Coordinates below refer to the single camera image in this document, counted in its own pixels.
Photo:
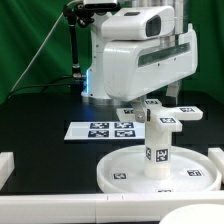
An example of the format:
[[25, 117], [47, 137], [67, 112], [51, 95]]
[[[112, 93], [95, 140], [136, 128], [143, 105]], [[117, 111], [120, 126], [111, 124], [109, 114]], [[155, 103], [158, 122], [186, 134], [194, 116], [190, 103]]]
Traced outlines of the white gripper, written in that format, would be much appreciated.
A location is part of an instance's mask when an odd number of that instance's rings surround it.
[[145, 105], [138, 97], [168, 85], [168, 103], [177, 105], [180, 79], [194, 74], [197, 65], [197, 36], [191, 24], [169, 47], [159, 39], [111, 41], [103, 52], [105, 92], [111, 98], [131, 101], [135, 120], [145, 122]]

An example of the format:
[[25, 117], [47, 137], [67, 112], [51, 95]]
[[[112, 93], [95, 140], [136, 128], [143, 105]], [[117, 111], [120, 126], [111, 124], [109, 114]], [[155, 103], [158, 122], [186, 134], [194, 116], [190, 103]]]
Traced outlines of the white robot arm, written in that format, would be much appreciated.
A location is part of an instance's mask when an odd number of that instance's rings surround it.
[[84, 0], [94, 14], [92, 64], [83, 100], [134, 107], [145, 120], [143, 101], [162, 87], [173, 103], [181, 80], [196, 71], [197, 36], [188, 18], [189, 0]]

